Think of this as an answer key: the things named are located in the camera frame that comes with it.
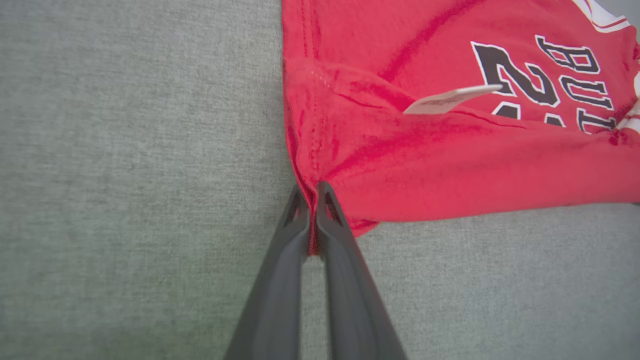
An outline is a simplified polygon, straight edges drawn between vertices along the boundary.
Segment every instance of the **white tag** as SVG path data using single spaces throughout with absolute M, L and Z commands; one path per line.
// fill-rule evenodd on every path
M 423 97 L 415 101 L 404 114 L 444 114 L 467 100 L 500 90 L 502 85 L 479 85 L 451 90 L 444 94 Z

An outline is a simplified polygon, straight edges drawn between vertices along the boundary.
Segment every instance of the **basketball jersey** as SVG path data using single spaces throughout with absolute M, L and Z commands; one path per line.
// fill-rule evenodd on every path
M 356 235 L 640 201 L 640 46 L 593 0 L 283 0 L 282 16 L 294 173 L 312 208 L 332 184 Z

